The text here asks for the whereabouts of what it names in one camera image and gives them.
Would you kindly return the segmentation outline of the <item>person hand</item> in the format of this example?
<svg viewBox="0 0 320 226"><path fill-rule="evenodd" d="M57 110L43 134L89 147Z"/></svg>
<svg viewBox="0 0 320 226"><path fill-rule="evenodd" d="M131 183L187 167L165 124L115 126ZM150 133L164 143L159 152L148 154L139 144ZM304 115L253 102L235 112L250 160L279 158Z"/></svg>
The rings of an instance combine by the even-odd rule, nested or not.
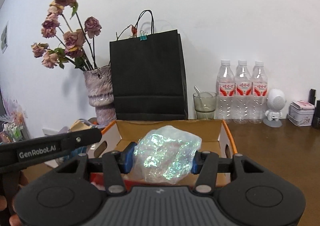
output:
<svg viewBox="0 0 320 226"><path fill-rule="evenodd" d="M23 225L16 214L14 200L21 188L28 184L22 171L1 174L1 225Z"/></svg>

